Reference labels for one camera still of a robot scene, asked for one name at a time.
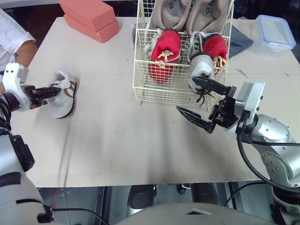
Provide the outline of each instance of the white sleeve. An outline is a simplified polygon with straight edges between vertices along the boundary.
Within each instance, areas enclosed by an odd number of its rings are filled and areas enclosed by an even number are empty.
[[[13,18],[0,9],[0,45],[14,55],[25,41],[34,37],[26,32]]]

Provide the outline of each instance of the sneaker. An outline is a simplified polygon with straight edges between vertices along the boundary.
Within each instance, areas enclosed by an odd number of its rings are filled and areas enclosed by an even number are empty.
[[[61,88],[58,95],[48,99],[50,116],[56,119],[67,117],[74,108],[76,81],[75,79],[62,71],[54,74],[56,81],[51,86]]]
[[[202,87],[195,84],[194,77],[207,77],[214,80],[214,64],[208,53],[200,52],[191,58],[188,70],[188,83],[195,93],[199,93]]]
[[[189,35],[194,30],[204,33],[220,32],[230,5],[230,0],[195,0],[186,24]]]
[[[150,76],[159,84],[168,81],[174,66],[166,63],[176,63],[180,60],[180,35],[174,30],[165,30],[157,39],[148,66]]]
[[[147,29],[181,31],[187,21],[191,0],[156,0]]]
[[[227,64],[227,45],[219,34],[212,34],[204,40],[203,51],[209,53],[215,67],[224,67]]]

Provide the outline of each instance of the person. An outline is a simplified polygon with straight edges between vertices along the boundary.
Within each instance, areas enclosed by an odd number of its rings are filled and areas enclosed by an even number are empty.
[[[2,73],[8,63],[17,62],[28,67],[38,50],[35,41],[29,32],[0,9],[0,71]],[[1,76],[0,93],[4,92]]]

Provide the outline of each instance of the wire basket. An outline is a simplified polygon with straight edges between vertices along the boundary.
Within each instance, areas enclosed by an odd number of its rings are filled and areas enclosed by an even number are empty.
[[[167,82],[159,84],[154,81],[149,74],[149,66],[155,62],[150,61],[150,56],[144,51],[146,45],[152,43],[155,36],[158,36],[157,30],[147,30],[146,25],[152,14],[155,0],[139,0],[138,15],[135,34],[135,63],[133,89],[139,102],[149,101],[160,104],[174,104],[185,106],[199,106],[197,103],[199,95],[195,94],[188,86],[188,70],[189,62],[188,48],[190,46],[190,36],[184,32],[179,32],[181,39],[180,61],[178,63],[166,63],[166,68],[172,68],[172,73]],[[229,52],[231,26],[233,18],[233,4],[229,9],[226,22],[219,33],[222,35],[227,44],[227,52]],[[200,52],[202,39],[195,37],[194,48],[196,52]],[[228,63],[225,67],[215,67],[215,80],[221,84],[225,84]],[[212,92],[212,96],[206,95],[205,102],[202,107],[206,107],[208,111],[221,99],[221,96]]]

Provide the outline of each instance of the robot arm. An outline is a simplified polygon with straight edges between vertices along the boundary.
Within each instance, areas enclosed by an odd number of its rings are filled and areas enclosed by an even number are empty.
[[[276,118],[256,114],[262,100],[265,83],[244,83],[237,99],[233,98],[235,87],[226,87],[205,77],[193,81],[207,91],[225,95],[213,107],[205,121],[197,113],[177,107],[190,122],[212,133],[218,124],[229,133],[236,133],[242,158],[256,176],[273,186],[274,200],[287,212],[300,214],[300,144],[295,143],[287,124]],[[252,144],[260,153],[270,180],[262,176],[249,162],[243,144]]]
[[[44,105],[44,99],[55,96],[60,89],[35,89],[20,86],[28,70],[18,63],[8,64],[0,94],[0,224],[53,224],[51,208],[26,173],[35,163],[22,137],[10,130],[12,111],[25,111]]]

